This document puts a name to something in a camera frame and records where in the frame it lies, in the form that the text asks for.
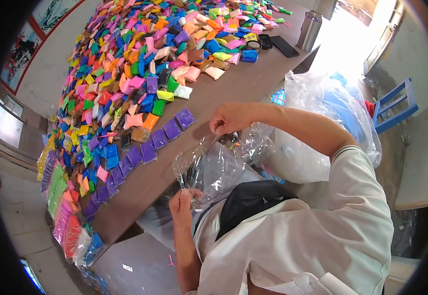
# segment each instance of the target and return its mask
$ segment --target window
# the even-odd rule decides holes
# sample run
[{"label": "window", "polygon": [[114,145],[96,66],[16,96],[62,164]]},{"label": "window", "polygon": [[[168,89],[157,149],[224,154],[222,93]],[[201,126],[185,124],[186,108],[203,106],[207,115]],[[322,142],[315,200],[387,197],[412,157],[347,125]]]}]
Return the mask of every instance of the window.
[{"label": "window", "polygon": [[0,139],[18,149],[23,125],[0,104]]},{"label": "window", "polygon": [[37,287],[37,289],[40,290],[40,292],[42,292],[42,294],[45,294],[44,290],[42,289],[42,287],[40,286],[39,281],[37,280],[37,278],[34,275],[34,272],[32,271],[32,269],[30,268],[29,263],[27,262],[27,260],[25,259],[20,259],[20,262],[22,263],[22,265],[24,266],[24,269],[26,270],[27,274],[29,275],[30,279],[34,282],[35,286]]},{"label": "window", "polygon": [[9,111],[14,113],[14,115],[21,117],[22,112],[24,111],[24,108],[18,104],[15,100],[13,100],[12,97],[9,95],[6,95],[6,99],[3,101],[0,97],[0,103]]}]

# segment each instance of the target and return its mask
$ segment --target blue stool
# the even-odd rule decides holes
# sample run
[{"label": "blue stool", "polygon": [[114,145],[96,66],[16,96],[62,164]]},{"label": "blue stool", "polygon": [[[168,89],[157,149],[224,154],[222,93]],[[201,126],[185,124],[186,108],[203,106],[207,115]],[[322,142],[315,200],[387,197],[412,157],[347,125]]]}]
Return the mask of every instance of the blue stool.
[{"label": "blue stool", "polygon": [[[382,108],[383,104],[386,104],[392,100],[401,90],[406,88],[406,93],[403,94],[400,98],[396,99],[394,102]],[[380,124],[378,124],[378,116],[386,112],[388,109],[395,107],[398,103],[408,99],[408,108],[399,112],[398,114],[385,119]],[[397,125],[399,122],[403,121],[410,115],[414,114],[419,109],[416,101],[414,100],[414,92],[412,91],[411,78],[407,78],[400,85],[396,86],[392,91],[387,95],[380,98],[375,103],[375,113],[373,114],[373,125],[375,126],[376,133],[380,134],[387,131],[389,128]]]}]

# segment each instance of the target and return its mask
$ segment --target white shirt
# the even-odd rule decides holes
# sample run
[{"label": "white shirt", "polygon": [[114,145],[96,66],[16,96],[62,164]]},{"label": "white shirt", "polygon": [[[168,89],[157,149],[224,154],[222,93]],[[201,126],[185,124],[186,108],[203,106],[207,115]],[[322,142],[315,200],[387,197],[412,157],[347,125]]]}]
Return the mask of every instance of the white shirt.
[{"label": "white shirt", "polygon": [[330,273],[358,294],[381,294],[394,229],[384,191],[358,147],[342,148],[331,163],[329,210],[286,200],[215,241],[224,203],[203,216],[194,236],[199,295],[246,295],[247,273],[254,285],[285,294],[307,294],[298,288],[303,273]]}]

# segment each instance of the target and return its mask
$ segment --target stainless steel thermos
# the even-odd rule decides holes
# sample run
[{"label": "stainless steel thermos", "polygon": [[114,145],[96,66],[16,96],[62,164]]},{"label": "stainless steel thermos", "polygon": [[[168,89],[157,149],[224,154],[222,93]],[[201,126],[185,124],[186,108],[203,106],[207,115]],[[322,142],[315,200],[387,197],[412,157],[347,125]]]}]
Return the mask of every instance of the stainless steel thermos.
[{"label": "stainless steel thermos", "polygon": [[296,47],[299,47],[301,50],[306,52],[311,52],[321,25],[322,15],[320,13],[314,10],[306,12],[304,22],[301,27],[300,38]]}]

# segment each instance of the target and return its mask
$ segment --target framed painting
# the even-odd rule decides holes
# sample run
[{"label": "framed painting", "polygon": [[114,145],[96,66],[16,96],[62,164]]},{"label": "framed painting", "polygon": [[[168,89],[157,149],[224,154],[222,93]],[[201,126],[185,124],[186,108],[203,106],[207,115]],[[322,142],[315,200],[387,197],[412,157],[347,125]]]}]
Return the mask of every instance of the framed painting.
[{"label": "framed painting", "polygon": [[32,12],[32,17],[45,35],[49,35],[58,23],[83,1],[42,0]]},{"label": "framed painting", "polygon": [[10,49],[10,55],[1,72],[1,79],[12,94],[16,94],[32,58],[42,43],[28,22],[20,30],[16,43]]}]

